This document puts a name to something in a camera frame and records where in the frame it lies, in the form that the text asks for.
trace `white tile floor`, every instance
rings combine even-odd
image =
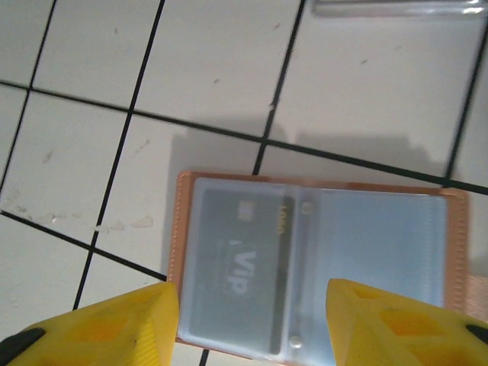
[[[166,273],[175,177],[184,169],[252,172],[299,2],[166,0],[139,84],[159,2],[58,0],[29,89],[51,6],[0,2],[0,174],[8,165],[0,191],[0,339],[72,308],[88,253],[73,242],[95,238],[120,258],[93,255],[80,306],[154,283],[151,271]],[[475,18],[332,21],[305,6],[260,173],[442,182],[483,27]],[[487,63],[454,173],[478,192],[470,258],[482,275]],[[431,182],[324,159],[319,150]],[[177,345],[173,364],[200,358],[200,349]],[[254,363],[216,352],[207,359]]]

